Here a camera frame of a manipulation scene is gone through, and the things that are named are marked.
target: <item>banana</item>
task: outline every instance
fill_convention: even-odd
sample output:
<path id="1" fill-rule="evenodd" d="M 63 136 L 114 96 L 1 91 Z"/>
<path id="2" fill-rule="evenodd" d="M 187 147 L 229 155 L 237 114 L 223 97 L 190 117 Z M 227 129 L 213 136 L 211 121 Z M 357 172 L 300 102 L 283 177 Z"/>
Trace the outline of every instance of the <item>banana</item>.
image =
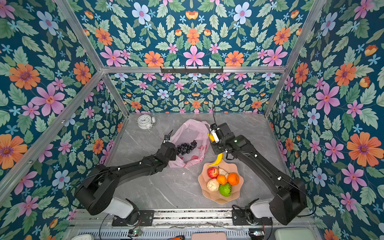
<path id="1" fill-rule="evenodd" d="M 220 153 L 219 155 L 217 155 L 216 161 L 212 164 L 209 164 L 208 167 L 218 165 L 221 162 L 221 160 L 223 160 L 223 153 Z"/>

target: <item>gray marble surface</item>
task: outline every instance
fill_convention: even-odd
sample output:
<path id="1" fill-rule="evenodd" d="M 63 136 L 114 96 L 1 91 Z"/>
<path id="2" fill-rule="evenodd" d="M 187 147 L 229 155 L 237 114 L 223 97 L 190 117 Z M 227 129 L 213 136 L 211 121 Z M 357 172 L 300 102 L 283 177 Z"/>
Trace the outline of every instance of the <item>gray marble surface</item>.
<path id="1" fill-rule="evenodd" d="M 108 166 L 118 166 L 136 162 L 159 149 L 163 137 L 172 129 L 174 132 L 188 119 L 213 123 L 212 114 L 162 114 L 155 113 L 157 121 L 149 130 L 142 130 L 137 125 L 140 115 L 131 114 L 128 126 L 122 136 Z M 218 113 L 217 124 L 226 122 L 235 135 L 244 135 L 256 149 L 278 169 L 286 172 L 284 162 L 269 130 L 266 119 L 261 114 Z M 120 185 L 114 196 L 133 201 L 139 208 L 211 208 L 231 207 L 232 204 L 245 206 L 256 198 L 272 197 L 262 180 L 238 159 L 232 160 L 244 178 L 241 195 L 238 199 L 220 205 L 203 196 L 197 180 L 205 162 L 213 162 L 216 156 L 209 147 L 203 162 L 187 168 L 166 167 L 162 172 L 140 177 Z"/>

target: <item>apple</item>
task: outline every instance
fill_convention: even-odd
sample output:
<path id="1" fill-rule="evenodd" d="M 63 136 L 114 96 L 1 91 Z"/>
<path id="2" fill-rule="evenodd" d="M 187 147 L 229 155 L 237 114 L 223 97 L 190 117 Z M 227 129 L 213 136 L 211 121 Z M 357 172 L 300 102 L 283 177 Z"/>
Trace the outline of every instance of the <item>apple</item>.
<path id="1" fill-rule="evenodd" d="M 217 178 L 217 176 L 218 176 L 218 169 L 216 168 L 216 167 L 210 167 L 210 168 L 208 168 L 208 176 L 210 177 L 210 178 Z"/>

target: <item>pink plastic bag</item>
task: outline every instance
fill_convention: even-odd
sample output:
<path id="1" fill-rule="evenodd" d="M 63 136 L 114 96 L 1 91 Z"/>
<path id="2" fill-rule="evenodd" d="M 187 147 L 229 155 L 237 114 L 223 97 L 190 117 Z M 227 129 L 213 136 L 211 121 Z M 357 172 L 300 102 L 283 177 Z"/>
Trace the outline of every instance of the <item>pink plastic bag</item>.
<path id="1" fill-rule="evenodd" d="M 190 167 L 203 161 L 205 153 L 210 145 L 208 129 L 205 125 L 206 121 L 199 122 L 193 119 L 187 120 L 171 137 L 171 142 L 176 145 L 182 143 L 191 143 L 196 140 L 197 146 L 189 154 L 183 155 L 181 158 L 176 156 L 175 161 L 170 161 L 170 167 Z"/>

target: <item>alarm clock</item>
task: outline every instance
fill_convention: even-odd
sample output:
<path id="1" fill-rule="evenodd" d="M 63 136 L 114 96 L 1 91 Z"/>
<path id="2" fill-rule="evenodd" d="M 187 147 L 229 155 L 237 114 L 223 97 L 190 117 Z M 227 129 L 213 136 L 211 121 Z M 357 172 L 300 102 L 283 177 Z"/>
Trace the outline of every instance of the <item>alarm clock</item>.
<path id="1" fill-rule="evenodd" d="M 141 115 L 139 119 L 137 120 L 137 123 L 139 124 L 139 128 L 141 129 L 150 129 L 153 127 L 153 124 L 156 122 L 155 117 L 151 117 L 149 115 Z"/>

